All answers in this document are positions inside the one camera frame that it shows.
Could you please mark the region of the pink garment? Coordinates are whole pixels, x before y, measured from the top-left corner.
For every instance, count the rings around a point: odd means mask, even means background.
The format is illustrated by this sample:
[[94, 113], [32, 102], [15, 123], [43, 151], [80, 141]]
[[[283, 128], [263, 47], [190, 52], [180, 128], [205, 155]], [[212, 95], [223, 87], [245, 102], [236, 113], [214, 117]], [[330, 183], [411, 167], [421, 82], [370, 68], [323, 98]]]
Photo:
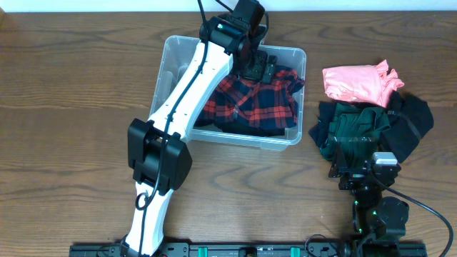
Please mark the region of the pink garment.
[[377, 65], [336, 66], [322, 73], [325, 94], [337, 101], [387, 107], [391, 94], [404, 86], [387, 60]]

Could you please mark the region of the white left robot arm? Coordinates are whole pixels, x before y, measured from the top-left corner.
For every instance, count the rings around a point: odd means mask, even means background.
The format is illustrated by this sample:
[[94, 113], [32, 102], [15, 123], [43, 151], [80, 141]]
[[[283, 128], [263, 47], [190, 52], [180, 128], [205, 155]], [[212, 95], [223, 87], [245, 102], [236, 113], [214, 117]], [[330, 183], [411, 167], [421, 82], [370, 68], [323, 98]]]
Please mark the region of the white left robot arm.
[[263, 18], [222, 14], [204, 21], [191, 62], [169, 97], [147, 121], [131, 122], [128, 165], [137, 197], [122, 256], [152, 256], [159, 249], [171, 195], [191, 169], [189, 134], [218, 84], [229, 74], [271, 82], [276, 60], [258, 49], [268, 31]]

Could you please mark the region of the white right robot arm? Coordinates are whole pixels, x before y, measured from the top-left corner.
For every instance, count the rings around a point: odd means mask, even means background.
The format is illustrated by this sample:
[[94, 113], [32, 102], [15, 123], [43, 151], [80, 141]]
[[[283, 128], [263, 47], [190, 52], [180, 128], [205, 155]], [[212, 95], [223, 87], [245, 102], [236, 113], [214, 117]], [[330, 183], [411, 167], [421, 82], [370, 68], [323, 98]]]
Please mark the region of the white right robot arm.
[[328, 176], [354, 196], [353, 229], [357, 233], [338, 248], [339, 256], [401, 256], [399, 239], [406, 235], [409, 205], [383, 192], [395, 182], [401, 167], [393, 153], [375, 152], [362, 167], [351, 168], [341, 147]]

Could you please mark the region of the red black plaid shirt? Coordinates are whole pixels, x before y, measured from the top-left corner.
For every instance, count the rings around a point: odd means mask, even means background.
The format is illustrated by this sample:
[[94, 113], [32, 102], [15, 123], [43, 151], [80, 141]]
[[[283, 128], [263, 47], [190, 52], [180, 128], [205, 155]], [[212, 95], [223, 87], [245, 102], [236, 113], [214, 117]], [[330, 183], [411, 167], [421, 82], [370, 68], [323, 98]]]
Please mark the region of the red black plaid shirt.
[[263, 130], [292, 128], [298, 121], [298, 103], [293, 94], [304, 85], [297, 71], [287, 66], [276, 67], [269, 84], [230, 74], [218, 84], [195, 126], [236, 122]]

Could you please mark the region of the dark green garment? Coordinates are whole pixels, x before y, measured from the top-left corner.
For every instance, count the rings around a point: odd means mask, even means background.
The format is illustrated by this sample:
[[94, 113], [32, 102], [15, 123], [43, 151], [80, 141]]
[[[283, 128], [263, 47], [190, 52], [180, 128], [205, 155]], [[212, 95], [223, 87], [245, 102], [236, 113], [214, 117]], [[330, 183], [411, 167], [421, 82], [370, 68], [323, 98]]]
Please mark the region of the dark green garment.
[[386, 110], [371, 104], [321, 102], [316, 145], [327, 161], [341, 149], [351, 168], [361, 168], [378, 149], [381, 133], [391, 125]]

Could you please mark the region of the black garment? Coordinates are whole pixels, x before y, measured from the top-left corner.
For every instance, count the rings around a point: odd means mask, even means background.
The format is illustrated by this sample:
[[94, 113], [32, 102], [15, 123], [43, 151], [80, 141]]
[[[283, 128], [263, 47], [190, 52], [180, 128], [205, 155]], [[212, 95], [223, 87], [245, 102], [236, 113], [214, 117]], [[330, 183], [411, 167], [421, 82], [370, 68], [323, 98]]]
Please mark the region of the black garment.
[[242, 134], [247, 136], [260, 136], [260, 137], [273, 137], [273, 136], [284, 136], [284, 128], [274, 129], [262, 129], [250, 126], [245, 126], [237, 121], [229, 121], [226, 123], [216, 123], [211, 120], [198, 120], [195, 123], [196, 128], [204, 126], [214, 125], [216, 128], [222, 130], [224, 133]]
[[[333, 102], [344, 102], [352, 105], [370, 104], [345, 101]], [[386, 110], [391, 127], [381, 133], [377, 151], [392, 152], [398, 162], [402, 163], [412, 154], [422, 138], [433, 128], [433, 114], [426, 101], [413, 94], [402, 95], [398, 92], [393, 92], [387, 107], [382, 108]], [[317, 124], [308, 131], [315, 144], [318, 135]]]

